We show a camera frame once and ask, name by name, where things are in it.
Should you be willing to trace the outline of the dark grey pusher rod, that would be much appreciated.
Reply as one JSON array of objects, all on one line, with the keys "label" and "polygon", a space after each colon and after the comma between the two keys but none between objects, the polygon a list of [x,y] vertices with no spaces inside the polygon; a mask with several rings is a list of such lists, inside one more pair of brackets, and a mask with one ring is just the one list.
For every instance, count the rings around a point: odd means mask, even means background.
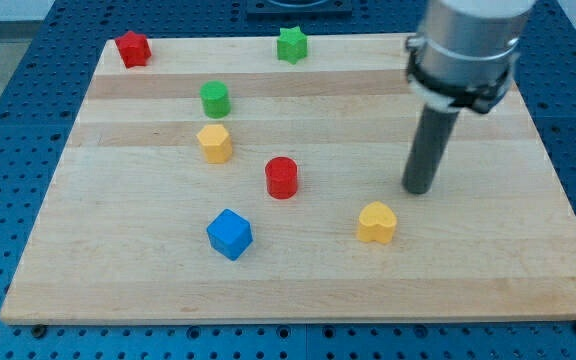
[{"label": "dark grey pusher rod", "polygon": [[458,115],[424,106],[402,177],[407,192],[421,195],[431,189]]}]

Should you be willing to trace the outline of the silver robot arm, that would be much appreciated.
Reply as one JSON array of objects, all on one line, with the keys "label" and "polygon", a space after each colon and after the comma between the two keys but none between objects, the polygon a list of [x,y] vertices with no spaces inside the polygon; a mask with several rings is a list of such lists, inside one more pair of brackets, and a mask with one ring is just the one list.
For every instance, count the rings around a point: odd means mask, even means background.
[{"label": "silver robot arm", "polygon": [[489,113],[513,82],[517,46],[534,0],[429,0],[408,37],[406,79],[424,107],[403,174],[427,193],[461,110]]}]

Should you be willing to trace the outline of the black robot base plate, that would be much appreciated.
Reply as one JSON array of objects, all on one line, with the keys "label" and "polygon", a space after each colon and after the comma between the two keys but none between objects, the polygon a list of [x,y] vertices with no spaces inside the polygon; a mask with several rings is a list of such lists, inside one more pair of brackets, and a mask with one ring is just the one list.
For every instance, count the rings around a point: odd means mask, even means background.
[{"label": "black robot base plate", "polygon": [[351,14],[351,0],[247,0],[248,17],[271,15],[345,15]]}]

